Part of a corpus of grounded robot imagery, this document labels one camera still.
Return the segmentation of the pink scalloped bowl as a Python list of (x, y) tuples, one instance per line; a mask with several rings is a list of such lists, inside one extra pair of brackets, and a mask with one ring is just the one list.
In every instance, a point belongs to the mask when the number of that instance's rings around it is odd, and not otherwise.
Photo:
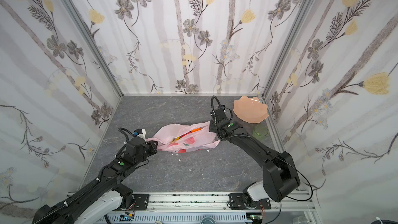
[(258, 97), (242, 96), (233, 103), (234, 114), (247, 123), (261, 123), (269, 117), (268, 106), (260, 102)]

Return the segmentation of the pink plastic bag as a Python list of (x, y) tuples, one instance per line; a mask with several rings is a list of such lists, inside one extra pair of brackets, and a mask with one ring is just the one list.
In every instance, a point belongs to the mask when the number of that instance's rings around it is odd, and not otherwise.
[[(202, 128), (200, 131), (190, 133), (191, 130)], [(186, 134), (175, 143), (172, 140)], [(186, 153), (203, 149), (214, 149), (220, 143), (215, 133), (209, 132), (209, 121), (193, 125), (169, 124), (162, 127), (147, 141), (157, 141), (157, 150), (174, 153)]]

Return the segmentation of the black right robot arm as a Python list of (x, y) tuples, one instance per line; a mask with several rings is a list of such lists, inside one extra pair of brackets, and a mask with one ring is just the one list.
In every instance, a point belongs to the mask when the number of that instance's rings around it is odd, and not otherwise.
[(211, 97), (210, 105), (209, 132), (215, 133), (220, 141), (239, 147), (262, 169), (262, 181), (253, 183), (243, 190), (244, 203), (247, 207), (267, 199), (281, 203), (284, 198), (297, 202), (307, 202), (313, 198), (313, 189), (305, 199), (289, 196), (301, 185), (300, 178), (307, 178), (295, 167), (293, 158), (288, 152), (280, 153), (255, 139), (241, 124), (233, 121), (232, 110), (229, 110), (230, 116), (227, 116), (228, 108), (222, 105), (216, 96)]

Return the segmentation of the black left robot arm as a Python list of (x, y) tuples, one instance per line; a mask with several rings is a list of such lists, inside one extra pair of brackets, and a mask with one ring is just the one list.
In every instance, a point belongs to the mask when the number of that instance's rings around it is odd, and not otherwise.
[(97, 177), (54, 206), (44, 205), (34, 215), (34, 224), (93, 224), (109, 212), (132, 210), (138, 200), (122, 182), (155, 155), (157, 141), (147, 141), (145, 130), (119, 128), (125, 137), (114, 160), (103, 166)]

